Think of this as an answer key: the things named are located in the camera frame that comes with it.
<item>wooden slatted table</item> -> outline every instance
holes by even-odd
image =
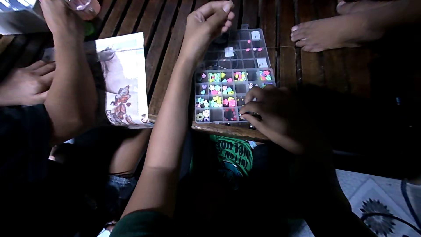
[[[94,22],[96,33],[86,40],[144,32],[149,117],[158,115],[171,71],[183,40],[186,18],[207,0],[102,0]],[[370,98],[368,48],[346,48],[308,53],[294,48],[291,27],[297,23],[336,15],[337,0],[234,0],[233,27],[248,24],[262,28],[277,85],[299,89],[314,84],[356,97]],[[28,66],[52,45],[49,33],[2,36],[0,76],[12,67]],[[249,124],[216,125],[192,123],[195,130],[265,141]]]

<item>dark clothing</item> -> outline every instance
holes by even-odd
[[[50,137],[44,105],[0,107],[0,219],[4,226],[18,220],[22,235],[74,236],[85,208],[71,176],[48,160]]]
[[[171,236],[171,219],[159,212],[135,211],[117,222],[110,237]]]
[[[0,107],[0,178],[7,187],[46,177],[50,137],[44,105]]]

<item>sleeve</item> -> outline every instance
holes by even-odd
[[[139,210],[117,222],[110,237],[169,236],[171,219],[159,212]]]
[[[44,105],[0,107],[0,177],[18,182],[46,176],[51,122]]]

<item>plastic compartment box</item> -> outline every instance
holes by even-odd
[[[215,39],[196,69],[195,121],[241,123],[238,111],[253,87],[275,84],[262,29],[230,31]]]
[[[245,104],[246,93],[253,86],[275,86],[273,75],[271,68],[195,72],[195,121],[216,124],[246,122],[238,116]]]

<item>denim shorts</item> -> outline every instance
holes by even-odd
[[[125,178],[118,175],[110,175],[106,185],[106,207],[114,215],[121,215],[130,196],[136,187],[137,180],[134,177]]]

